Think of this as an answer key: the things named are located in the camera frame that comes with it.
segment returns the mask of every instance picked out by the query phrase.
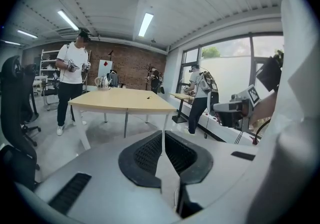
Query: white corrugated ceiling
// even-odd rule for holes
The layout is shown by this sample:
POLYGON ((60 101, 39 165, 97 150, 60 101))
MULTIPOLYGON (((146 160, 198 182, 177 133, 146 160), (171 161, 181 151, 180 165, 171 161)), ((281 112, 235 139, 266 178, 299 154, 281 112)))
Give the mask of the white corrugated ceiling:
POLYGON ((61 19, 64 10, 80 28, 93 36, 136 41, 165 49, 219 20, 256 9, 280 5, 281 0, 18 0, 5 26, 4 39, 23 45, 75 38, 76 32, 61 19), (145 37, 139 29, 145 13, 154 18, 145 37), (21 29, 38 36, 26 38, 21 29))

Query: white sneaker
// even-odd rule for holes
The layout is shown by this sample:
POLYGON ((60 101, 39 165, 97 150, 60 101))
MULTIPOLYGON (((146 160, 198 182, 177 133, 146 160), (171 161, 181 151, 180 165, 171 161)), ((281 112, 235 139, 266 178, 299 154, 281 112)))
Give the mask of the white sneaker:
MULTIPOLYGON (((75 121, 72 121, 72 124, 73 124, 74 126, 76 126, 75 121)), ((86 123, 86 121, 82 121, 82 124, 83 124, 83 125, 86 125, 87 123, 86 123)))
POLYGON ((184 129, 183 131, 184 131, 185 134, 188 134, 188 135, 191 135, 191 136, 195 136, 195 134, 191 134, 188 129, 184 129))
POLYGON ((64 131, 64 128, 65 128, 64 125, 63 126, 58 126, 58 129, 56 130, 57 131, 56 133, 57 133, 58 136, 62 135, 62 133, 64 131))

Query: light fixture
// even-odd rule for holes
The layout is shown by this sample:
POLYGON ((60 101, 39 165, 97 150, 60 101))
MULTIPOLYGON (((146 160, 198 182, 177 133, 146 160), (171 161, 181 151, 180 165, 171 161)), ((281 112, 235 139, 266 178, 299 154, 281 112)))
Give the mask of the light fixture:
POLYGON ((29 33, 26 33, 26 32, 23 32, 23 31, 21 31, 21 30, 18 30, 18 33, 21 33, 21 34, 24 34, 24 35, 27 35, 27 36, 30 36, 30 37, 32 37, 32 38, 38 38, 37 36, 34 36, 34 35, 32 35, 32 34, 29 34, 29 33))
POLYGON ((151 22, 153 17, 154 17, 153 15, 148 14, 148 13, 146 13, 144 15, 144 19, 142 21, 142 25, 141 25, 140 31, 139 31, 139 36, 141 36, 141 37, 145 36, 145 33, 146 33, 146 31, 147 31, 147 29, 149 27, 149 24, 150 24, 150 22, 151 22))
POLYGON ((16 42, 9 42, 9 41, 4 41, 4 40, 2 40, 3 42, 5 42, 5 43, 8 43, 8 44, 13 44, 13 45, 21 45, 20 43, 16 43, 16 42))
POLYGON ((72 22, 72 21, 70 20, 70 18, 67 17, 67 15, 66 15, 62 10, 61 10, 61 11, 58 11, 58 14, 59 14, 75 31, 78 31, 78 30, 79 30, 78 26, 76 26, 76 25, 74 24, 74 22, 72 22))

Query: gray concrete floor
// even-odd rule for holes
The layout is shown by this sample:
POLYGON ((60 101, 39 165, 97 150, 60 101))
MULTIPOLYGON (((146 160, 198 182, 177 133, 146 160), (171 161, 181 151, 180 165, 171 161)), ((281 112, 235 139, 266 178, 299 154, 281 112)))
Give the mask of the gray concrete floor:
MULTIPOLYGON (((35 179, 42 182, 57 169, 83 153, 85 149, 79 139, 77 128, 72 124, 69 108, 66 114, 64 133, 62 136, 57 136, 56 107, 52 106, 52 109, 47 111, 44 108, 42 97, 36 96, 35 98, 39 118, 28 126, 39 126, 41 128, 41 132, 33 131, 30 137, 38 143, 36 153, 40 171, 36 172, 35 179)), ((50 102, 58 101, 56 96, 49 97, 49 100, 50 102)), ((171 117, 168 120, 167 130, 184 131, 188 127, 187 122, 176 124, 171 117)), ((104 115, 101 113, 83 112, 82 119, 87 122, 85 129, 91 148, 103 143, 124 139, 124 114, 107 114, 107 123, 104 122, 104 115)), ((126 139, 132 135, 162 129, 165 116, 150 115, 147 124, 145 119, 145 115, 129 115, 126 139)), ((203 135, 203 131, 197 128, 195 139, 203 139, 203 135)), ((156 176, 161 179, 163 198, 174 208, 174 196, 175 193, 178 196, 179 191, 176 190, 179 187, 180 180, 165 152, 162 153, 158 161, 156 172, 156 176)))

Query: person in black clothing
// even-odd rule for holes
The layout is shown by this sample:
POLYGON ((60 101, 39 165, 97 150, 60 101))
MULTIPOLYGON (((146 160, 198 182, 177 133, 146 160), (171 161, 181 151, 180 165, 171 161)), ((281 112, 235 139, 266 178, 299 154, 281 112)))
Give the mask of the person in black clothing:
POLYGON ((152 74, 147 79, 148 81, 151 79, 151 91, 157 94, 160 86, 160 73, 154 66, 151 67, 151 71, 152 74))

